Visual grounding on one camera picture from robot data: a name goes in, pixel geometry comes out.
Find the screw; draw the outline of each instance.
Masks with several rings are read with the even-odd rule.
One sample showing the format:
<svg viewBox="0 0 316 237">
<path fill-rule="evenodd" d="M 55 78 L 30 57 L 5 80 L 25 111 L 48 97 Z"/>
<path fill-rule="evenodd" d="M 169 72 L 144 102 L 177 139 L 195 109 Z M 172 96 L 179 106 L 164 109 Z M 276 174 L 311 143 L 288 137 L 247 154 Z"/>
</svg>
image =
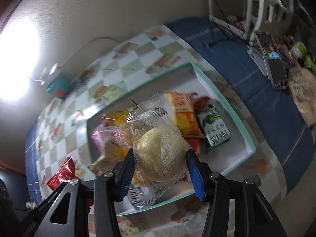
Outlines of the screw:
<svg viewBox="0 0 316 237">
<path fill-rule="evenodd" d="M 111 177 L 112 175 L 113 175 L 113 172 L 108 171 L 108 172 L 105 172 L 103 176 L 109 178 L 109 177 Z"/>
<path fill-rule="evenodd" d="M 250 179 L 250 178 L 246 178 L 246 179 L 245 179 L 245 183 L 246 183 L 246 184 L 253 184 L 253 180 Z"/>
<path fill-rule="evenodd" d="M 217 173 L 217 172 L 211 172 L 211 173 L 209 174 L 209 177 L 211 177 L 211 178 L 218 178 L 218 177 L 219 177 L 219 173 Z"/>
<path fill-rule="evenodd" d="M 79 180 L 78 179 L 71 179 L 70 181 L 69 181 L 69 183 L 71 184 L 71 185 L 76 185 L 77 183 L 79 183 Z"/>
</svg>

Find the barcode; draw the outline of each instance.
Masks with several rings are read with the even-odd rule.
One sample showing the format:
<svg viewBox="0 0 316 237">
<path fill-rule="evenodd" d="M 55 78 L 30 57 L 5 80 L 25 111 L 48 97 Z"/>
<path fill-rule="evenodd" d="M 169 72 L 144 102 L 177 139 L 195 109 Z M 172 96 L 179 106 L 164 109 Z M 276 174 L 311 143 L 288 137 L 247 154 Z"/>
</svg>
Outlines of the barcode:
<svg viewBox="0 0 316 237">
<path fill-rule="evenodd" d="M 152 111 L 154 112 L 155 118 L 159 118 L 159 117 L 167 114 L 167 112 L 162 107 L 156 107 L 156 108 L 152 109 Z"/>
</svg>

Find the wall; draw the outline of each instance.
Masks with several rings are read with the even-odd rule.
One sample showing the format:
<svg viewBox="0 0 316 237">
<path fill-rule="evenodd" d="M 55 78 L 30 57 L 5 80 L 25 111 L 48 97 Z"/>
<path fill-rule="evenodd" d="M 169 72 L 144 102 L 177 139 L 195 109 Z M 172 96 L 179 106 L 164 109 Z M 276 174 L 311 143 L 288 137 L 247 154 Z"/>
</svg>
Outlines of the wall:
<svg viewBox="0 0 316 237">
<path fill-rule="evenodd" d="M 37 29 L 39 58 L 33 77 L 43 67 L 64 63 L 91 39 L 124 40 L 140 31 L 183 17 L 207 17 L 207 0 L 23 0 L 8 24 L 26 19 Z M 107 52 L 114 43 L 97 41 L 64 67 L 68 79 Z M 24 168 L 24 140 L 51 95 L 31 83 L 19 101 L 0 100 L 0 161 Z"/>
</svg>

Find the yellow snack package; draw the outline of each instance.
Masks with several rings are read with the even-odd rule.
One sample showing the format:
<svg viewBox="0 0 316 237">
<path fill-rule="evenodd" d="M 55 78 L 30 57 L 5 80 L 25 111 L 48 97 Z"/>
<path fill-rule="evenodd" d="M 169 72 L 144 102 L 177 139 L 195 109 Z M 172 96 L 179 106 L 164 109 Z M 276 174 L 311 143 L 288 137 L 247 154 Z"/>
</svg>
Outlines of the yellow snack package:
<svg viewBox="0 0 316 237">
<path fill-rule="evenodd" d="M 165 92 L 165 98 L 172 106 L 174 123 L 178 126 L 184 138 L 205 138 L 196 120 L 192 98 L 197 93 Z"/>
</svg>

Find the tablecloth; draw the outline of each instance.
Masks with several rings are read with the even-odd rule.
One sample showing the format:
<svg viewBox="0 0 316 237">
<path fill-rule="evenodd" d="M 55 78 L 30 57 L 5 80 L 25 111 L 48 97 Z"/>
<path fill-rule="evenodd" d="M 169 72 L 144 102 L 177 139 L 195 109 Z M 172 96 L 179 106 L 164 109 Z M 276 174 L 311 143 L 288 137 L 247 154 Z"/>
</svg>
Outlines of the tablecloth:
<svg viewBox="0 0 316 237">
<path fill-rule="evenodd" d="M 43 110 L 38 117 L 34 144 L 36 145 L 34 152 L 36 153 L 36 172 L 41 197 L 44 199 L 52 192 L 47 186 L 47 181 L 69 156 L 72 156 L 75 161 L 76 175 L 80 179 L 84 181 L 95 179 L 94 174 L 87 168 L 87 165 L 91 164 L 91 158 L 87 143 L 86 119 L 122 94 L 189 61 L 202 71 L 208 72 L 210 79 L 241 118 L 256 146 L 255 154 L 231 172 L 227 178 L 241 181 L 244 178 L 253 177 L 269 202 L 284 197 L 287 186 L 281 164 L 268 146 L 248 109 L 223 77 L 190 45 L 172 33 L 165 25 L 152 28 L 125 41 L 89 65 L 87 71 L 80 76 L 75 91 L 64 101 L 53 99 Z M 106 99 L 99 99 L 96 92 L 103 86 L 106 87 L 109 94 L 105 95 Z M 26 168 L 27 171 L 31 171 L 28 161 L 26 161 Z M 184 220 L 188 220 L 188 224 L 193 223 L 196 228 L 194 231 L 201 233 L 203 220 L 194 219 L 192 221 L 192 218 L 195 216 L 200 218 L 201 215 L 204 218 L 205 208 L 207 210 L 207 207 L 204 206 L 205 204 L 200 204 L 191 210 L 186 209 L 186 212 L 179 212 L 179 216 L 174 211 L 176 215 L 172 218 L 178 218 L 184 214 L 184 218 L 187 218 Z M 141 229 L 137 233 L 141 236 L 144 233 L 142 230 L 144 227 L 140 227 L 139 224 L 151 221 L 152 219 L 146 218 L 154 216 L 159 209 L 154 210 L 155 212 L 145 211 L 119 218 L 122 233 L 125 236 L 131 236 L 129 230 L 133 231 L 132 228 L 136 228 Z M 175 219 L 175 221 L 166 219 L 166 222 L 162 223 L 161 219 L 156 218 L 156 222 L 162 224 L 155 228 L 150 223 L 145 227 L 146 236 L 166 236 L 166 233 L 171 232 L 174 236 L 192 236 L 190 235 L 191 230 L 188 231 L 187 226 L 185 226 L 185 231 L 182 223 L 175 225 L 175 222 L 178 221 L 179 219 Z M 93 209 L 89 214 L 89 229 L 93 234 Z"/>
</svg>

